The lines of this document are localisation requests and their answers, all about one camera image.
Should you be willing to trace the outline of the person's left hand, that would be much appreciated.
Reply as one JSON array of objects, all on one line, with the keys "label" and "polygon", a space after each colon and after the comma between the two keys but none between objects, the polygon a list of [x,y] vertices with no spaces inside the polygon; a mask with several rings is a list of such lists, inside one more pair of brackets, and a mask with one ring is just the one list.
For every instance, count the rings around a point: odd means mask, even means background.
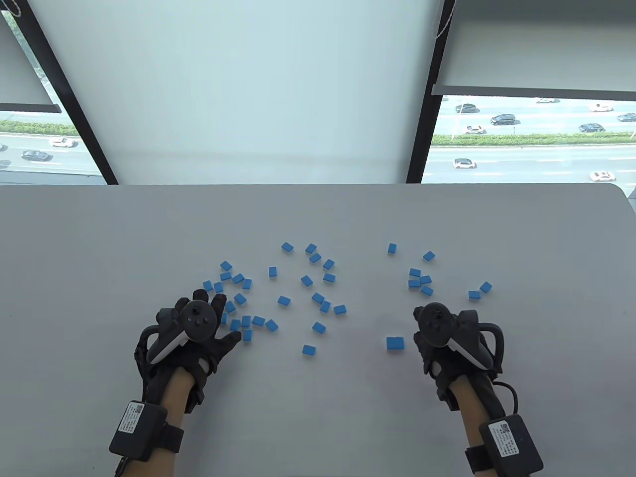
[{"label": "person's left hand", "polygon": [[205,289],[196,289],[192,298],[182,297],[173,307],[159,309],[157,323],[142,331],[134,352],[143,401],[160,404],[168,382],[182,368],[194,379],[185,413],[202,404],[208,377],[241,340],[240,331],[216,337],[226,302],[224,294],[210,298]]}]

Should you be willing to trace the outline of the person's right hand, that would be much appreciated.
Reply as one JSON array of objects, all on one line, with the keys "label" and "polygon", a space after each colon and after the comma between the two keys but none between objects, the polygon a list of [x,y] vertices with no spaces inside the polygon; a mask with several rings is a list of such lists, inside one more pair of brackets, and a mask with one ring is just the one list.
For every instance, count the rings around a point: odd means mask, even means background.
[{"label": "person's right hand", "polygon": [[493,388],[494,380],[502,373],[505,350],[502,329],[479,322],[476,310],[453,314],[439,302],[416,307],[413,316],[419,328],[414,341],[425,374],[436,383],[439,400],[450,411],[459,411],[458,398],[450,386],[466,376],[488,417],[503,418],[506,414]]}]

